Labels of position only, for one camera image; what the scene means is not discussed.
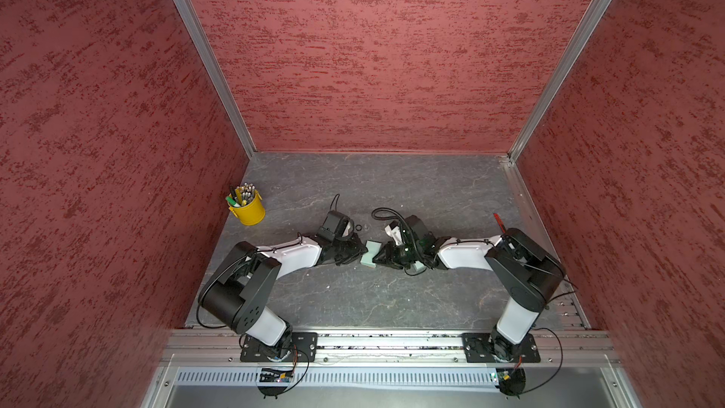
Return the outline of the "pale green lift-off lid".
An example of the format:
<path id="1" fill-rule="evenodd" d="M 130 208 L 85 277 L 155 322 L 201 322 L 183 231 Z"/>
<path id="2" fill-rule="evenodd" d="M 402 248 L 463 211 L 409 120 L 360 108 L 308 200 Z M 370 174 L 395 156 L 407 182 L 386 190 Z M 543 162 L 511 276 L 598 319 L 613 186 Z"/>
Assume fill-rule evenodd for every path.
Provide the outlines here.
<path id="1" fill-rule="evenodd" d="M 425 271 L 426 269 L 427 267 L 421 262 L 415 262 L 412 266 L 412 270 L 415 273 L 420 273 L 422 271 Z"/>

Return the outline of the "pale green box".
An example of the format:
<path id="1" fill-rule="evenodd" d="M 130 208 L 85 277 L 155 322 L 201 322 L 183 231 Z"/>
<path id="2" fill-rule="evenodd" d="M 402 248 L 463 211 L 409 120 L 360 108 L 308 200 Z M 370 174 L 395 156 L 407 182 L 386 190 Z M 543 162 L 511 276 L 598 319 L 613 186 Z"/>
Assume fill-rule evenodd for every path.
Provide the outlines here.
<path id="1" fill-rule="evenodd" d="M 382 243 L 368 240 L 366 242 L 366 253 L 364 253 L 361 257 L 361 265 L 369 268 L 376 268 L 377 264 L 374 262 L 374 258 L 379 254 L 382 248 Z"/>

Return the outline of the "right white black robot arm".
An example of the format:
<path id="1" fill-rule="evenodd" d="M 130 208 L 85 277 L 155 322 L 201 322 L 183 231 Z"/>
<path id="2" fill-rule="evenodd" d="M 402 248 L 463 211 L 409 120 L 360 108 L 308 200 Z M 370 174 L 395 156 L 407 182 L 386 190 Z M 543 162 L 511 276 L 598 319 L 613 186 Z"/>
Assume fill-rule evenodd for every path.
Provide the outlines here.
<path id="1" fill-rule="evenodd" d="M 566 270 L 526 233 L 510 228 L 480 239 L 436 238 L 427 232 L 404 232 L 398 223 L 386 229 L 391 240 L 372 256 L 372 263 L 410 274 L 423 269 L 491 271 L 509 294 L 484 354 L 495 362 L 527 359 L 532 326 L 555 298 Z"/>

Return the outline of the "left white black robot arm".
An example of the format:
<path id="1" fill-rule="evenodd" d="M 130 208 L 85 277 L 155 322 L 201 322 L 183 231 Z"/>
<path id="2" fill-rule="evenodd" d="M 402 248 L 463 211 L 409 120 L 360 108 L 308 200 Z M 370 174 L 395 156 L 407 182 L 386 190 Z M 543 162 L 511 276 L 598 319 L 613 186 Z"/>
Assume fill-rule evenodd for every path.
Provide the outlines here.
<path id="1" fill-rule="evenodd" d="M 351 264 L 366 251 L 355 233 L 332 239 L 300 234 L 272 247 L 240 242 L 200 289 L 197 309 L 256 340 L 266 359 L 282 361 L 294 352 L 293 326 L 267 307 L 277 280 L 323 264 Z"/>

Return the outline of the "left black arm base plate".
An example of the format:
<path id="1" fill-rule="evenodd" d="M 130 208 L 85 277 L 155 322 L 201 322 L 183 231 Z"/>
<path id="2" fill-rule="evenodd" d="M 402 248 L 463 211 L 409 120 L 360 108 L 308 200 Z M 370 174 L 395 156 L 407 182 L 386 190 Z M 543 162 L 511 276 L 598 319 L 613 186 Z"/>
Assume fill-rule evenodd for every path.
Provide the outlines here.
<path id="1" fill-rule="evenodd" d="M 246 335 L 240 338 L 242 363 L 291 363 L 303 364 L 315 360 L 319 335 L 316 332 L 289 332 L 281 342 L 268 346 L 260 340 Z"/>

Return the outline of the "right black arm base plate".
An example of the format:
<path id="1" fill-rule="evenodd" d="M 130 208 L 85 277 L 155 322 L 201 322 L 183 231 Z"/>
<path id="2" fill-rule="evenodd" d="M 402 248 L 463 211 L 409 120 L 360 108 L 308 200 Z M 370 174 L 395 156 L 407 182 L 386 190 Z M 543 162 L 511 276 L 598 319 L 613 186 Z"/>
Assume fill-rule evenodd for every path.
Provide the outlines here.
<path id="1" fill-rule="evenodd" d="M 513 344 L 497 332 L 466 332 L 461 335 L 464 355 L 469 364 L 538 364 L 541 357 L 532 334 L 526 334 L 519 344 Z"/>

